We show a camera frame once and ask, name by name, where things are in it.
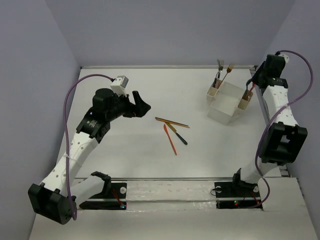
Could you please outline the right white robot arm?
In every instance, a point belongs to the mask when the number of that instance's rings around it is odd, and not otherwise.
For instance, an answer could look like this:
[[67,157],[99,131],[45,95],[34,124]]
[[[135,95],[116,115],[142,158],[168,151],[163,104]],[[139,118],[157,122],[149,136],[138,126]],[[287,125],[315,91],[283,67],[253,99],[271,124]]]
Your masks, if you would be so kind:
[[289,62],[287,50],[269,54],[251,78],[260,89],[267,107],[269,121],[262,133],[253,162],[240,168],[232,178],[230,190],[235,196],[253,191],[258,182],[268,172],[278,166],[293,163],[307,136],[305,127],[299,126],[288,100],[289,85],[281,77]]

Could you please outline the silver fork dark handle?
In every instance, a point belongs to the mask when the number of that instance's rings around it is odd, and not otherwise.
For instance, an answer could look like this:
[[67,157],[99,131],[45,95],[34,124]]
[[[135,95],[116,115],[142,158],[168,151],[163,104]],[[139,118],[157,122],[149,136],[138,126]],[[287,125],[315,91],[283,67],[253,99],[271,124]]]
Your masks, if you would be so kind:
[[223,59],[217,59],[217,63],[218,63],[218,72],[216,74],[216,77],[215,77],[215,88],[218,88],[218,85],[219,85],[219,80],[220,80],[220,76],[221,76],[221,73],[224,69],[224,60]]

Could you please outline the gold knife dark handle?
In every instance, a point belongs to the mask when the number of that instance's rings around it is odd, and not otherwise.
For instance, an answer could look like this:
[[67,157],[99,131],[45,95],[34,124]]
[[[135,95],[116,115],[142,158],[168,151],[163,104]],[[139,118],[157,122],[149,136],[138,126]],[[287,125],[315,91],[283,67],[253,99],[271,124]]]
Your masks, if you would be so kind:
[[176,136],[177,136],[185,145],[188,144],[188,142],[177,132],[177,130],[176,130],[170,123],[166,123],[166,125],[176,134]]

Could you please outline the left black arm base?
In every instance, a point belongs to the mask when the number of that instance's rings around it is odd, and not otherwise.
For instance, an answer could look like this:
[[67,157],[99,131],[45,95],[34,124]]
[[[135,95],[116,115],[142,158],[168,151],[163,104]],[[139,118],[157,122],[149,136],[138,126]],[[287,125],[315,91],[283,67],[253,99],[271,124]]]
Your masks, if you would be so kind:
[[112,182],[109,191],[93,195],[79,205],[82,210],[119,210],[127,209],[127,183]]

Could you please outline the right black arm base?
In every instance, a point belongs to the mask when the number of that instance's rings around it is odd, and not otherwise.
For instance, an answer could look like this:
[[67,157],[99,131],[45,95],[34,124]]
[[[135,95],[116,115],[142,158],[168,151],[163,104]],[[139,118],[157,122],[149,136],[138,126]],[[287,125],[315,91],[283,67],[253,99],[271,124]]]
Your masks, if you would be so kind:
[[234,188],[231,181],[217,181],[210,193],[215,197],[216,208],[222,209],[262,209],[260,192],[246,188]]

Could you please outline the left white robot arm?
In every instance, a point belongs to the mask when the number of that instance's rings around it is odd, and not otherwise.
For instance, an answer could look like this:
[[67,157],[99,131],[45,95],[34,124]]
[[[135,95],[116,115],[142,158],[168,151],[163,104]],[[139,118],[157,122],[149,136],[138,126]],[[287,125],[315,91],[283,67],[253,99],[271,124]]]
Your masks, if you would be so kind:
[[92,98],[92,107],[86,112],[72,141],[66,142],[66,151],[53,170],[40,184],[32,184],[28,196],[33,211],[61,225],[76,219],[77,207],[97,194],[104,198],[111,191],[111,177],[93,172],[84,182],[71,183],[89,154],[98,146],[118,117],[142,118],[151,106],[138,91],[133,91],[134,103],[127,94],[117,95],[109,88],[100,88]]

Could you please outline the orange spoon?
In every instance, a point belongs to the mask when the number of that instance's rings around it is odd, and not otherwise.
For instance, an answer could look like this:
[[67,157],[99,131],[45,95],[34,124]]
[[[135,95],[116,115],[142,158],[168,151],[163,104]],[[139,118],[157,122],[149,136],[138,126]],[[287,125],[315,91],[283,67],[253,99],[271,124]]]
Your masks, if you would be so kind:
[[253,83],[251,88],[248,90],[247,95],[246,95],[246,100],[250,101],[252,95],[253,95],[253,90],[255,88],[255,84]]

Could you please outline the iridescent spoon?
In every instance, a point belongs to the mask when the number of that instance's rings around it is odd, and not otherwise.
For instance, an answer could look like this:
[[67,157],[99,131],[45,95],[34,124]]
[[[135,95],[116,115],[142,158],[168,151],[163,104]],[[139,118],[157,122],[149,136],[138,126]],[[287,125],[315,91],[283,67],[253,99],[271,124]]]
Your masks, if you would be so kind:
[[250,101],[251,101],[252,95],[253,95],[252,91],[249,90],[249,91],[247,92],[247,95],[246,95],[246,101],[247,101],[247,102],[250,102]]

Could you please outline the gold fork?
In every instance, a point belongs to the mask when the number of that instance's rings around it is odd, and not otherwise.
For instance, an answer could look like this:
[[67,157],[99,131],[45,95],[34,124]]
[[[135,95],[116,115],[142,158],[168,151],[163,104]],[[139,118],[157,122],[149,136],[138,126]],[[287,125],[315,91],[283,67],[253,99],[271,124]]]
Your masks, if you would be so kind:
[[227,77],[227,75],[233,70],[234,66],[235,66],[234,64],[229,64],[229,66],[228,66],[227,69],[226,69],[226,74],[225,74],[225,76],[223,77],[223,79],[218,83],[217,88],[220,87],[220,85],[223,83],[223,81],[225,80],[225,78]]

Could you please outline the teal spoon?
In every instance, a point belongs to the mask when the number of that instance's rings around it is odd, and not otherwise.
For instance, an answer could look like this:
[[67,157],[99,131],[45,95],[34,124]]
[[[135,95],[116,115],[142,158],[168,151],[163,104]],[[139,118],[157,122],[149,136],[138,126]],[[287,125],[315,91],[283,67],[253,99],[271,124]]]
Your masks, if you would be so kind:
[[242,99],[244,99],[244,100],[247,100],[248,99],[248,95],[249,95],[249,89],[248,89],[248,87],[249,87],[249,85],[250,85],[250,83],[252,82],[252,80],[251,79],[249,79],[247,82],[246,82],[246,84],[245,84],[245,86],[246,86],[246,90],[245,90],[245,92],[244,92],[244,94],[243,94],[243,96],[242,96]]

